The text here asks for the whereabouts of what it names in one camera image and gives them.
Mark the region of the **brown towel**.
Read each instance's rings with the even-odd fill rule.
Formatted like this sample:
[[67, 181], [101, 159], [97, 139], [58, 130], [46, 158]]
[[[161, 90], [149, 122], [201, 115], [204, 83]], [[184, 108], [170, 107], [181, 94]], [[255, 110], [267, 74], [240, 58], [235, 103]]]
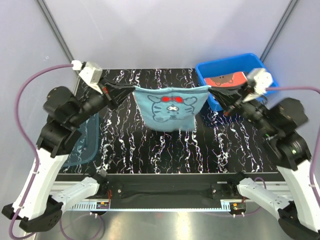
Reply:
[[233, 88], [241, 86], [247, 82], [247, 78], [242, 71], [229, 73], [225, 75], [206, 77], [204, 79], [207, 85], [218, 88]]

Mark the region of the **light blue patterned towel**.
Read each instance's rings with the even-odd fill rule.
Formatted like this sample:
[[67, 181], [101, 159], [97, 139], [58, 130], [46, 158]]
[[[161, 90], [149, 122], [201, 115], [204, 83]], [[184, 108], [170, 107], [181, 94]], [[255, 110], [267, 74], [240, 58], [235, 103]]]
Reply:
[[155, 131], [194, 131], [196, 115], [206, 103], [209, 86], [192, 88], [135, 87], [134, 100], [145, 125]]

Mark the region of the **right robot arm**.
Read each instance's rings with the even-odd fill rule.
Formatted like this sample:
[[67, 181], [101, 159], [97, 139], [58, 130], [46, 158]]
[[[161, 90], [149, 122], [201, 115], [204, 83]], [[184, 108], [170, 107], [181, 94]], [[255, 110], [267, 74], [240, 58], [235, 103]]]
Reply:
[[320, 200], [314, 193], [317, 183], [310, 179], [312, 156], [306, 141], [296, 132], [308, 121], [304, 107], [299, 100], [287, 97], [268, 109], [256, 99], [245, 100], [253, 91], [248, 86], [209, 88], [226, 116], [237, 113], [266, 136], [264, 148], [284, 178], [292, 200], [259, 186], [243, 172], [230, 178], [222, 189], [232, 198], [250, 199], [268, 211], [292, 239], [318, 240]]

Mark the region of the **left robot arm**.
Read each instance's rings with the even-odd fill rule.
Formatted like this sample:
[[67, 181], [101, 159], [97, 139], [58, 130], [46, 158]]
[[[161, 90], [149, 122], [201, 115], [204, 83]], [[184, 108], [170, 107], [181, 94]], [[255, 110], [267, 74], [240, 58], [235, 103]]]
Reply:
[[36, 144], [33, 169], [14, 203], [5, 205], [1, 213], [12, 222], [19, 220], [19, 227], [26, 233], [51, 230], [63, 213], [80, 201], [103, 198], [109, 193], [106, 173], [100, 171], [85, 177], [59, 193], [50, 191], [56, 177], [81, 137], [79, 127], [105, 107], [115, 110], [135, 90], [132, 85], [120, 85], [108, 80], [97, 85], [79, 100], [65, 86], [52, 89], [43, 105], [48, 114]]

